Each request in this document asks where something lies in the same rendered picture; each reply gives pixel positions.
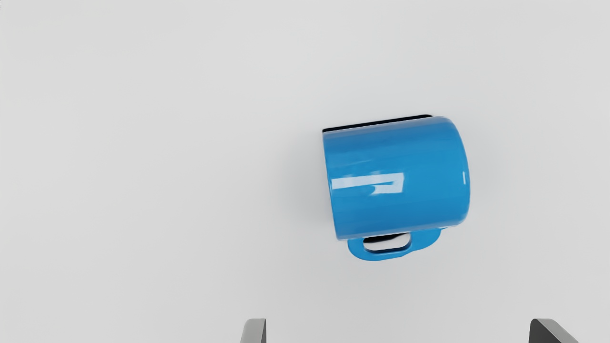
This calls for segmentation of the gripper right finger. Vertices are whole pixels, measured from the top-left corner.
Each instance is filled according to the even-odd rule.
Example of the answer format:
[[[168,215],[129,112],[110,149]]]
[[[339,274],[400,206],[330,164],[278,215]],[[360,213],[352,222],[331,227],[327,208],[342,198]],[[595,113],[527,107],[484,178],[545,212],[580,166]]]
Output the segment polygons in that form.
[[[578,340],[553,319],[532,319],[529,343],[578,343]]]

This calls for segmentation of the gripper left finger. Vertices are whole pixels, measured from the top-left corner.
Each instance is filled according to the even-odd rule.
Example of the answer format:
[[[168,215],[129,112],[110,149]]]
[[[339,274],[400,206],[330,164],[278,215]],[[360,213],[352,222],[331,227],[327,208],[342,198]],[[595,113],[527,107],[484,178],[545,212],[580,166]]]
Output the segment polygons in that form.
[[[248,319],[244,324],[240,343],[267,343],[266,319]]]

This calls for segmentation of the blue glossy mug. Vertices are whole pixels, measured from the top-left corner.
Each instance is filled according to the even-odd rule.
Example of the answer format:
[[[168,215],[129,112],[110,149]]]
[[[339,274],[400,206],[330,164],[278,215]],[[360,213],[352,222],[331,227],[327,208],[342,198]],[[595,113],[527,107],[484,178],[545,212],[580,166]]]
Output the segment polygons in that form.
[[[365,261],[435,243],[470,209],[466,148],[448,118],[417,115],[322,131],[335,236]]]

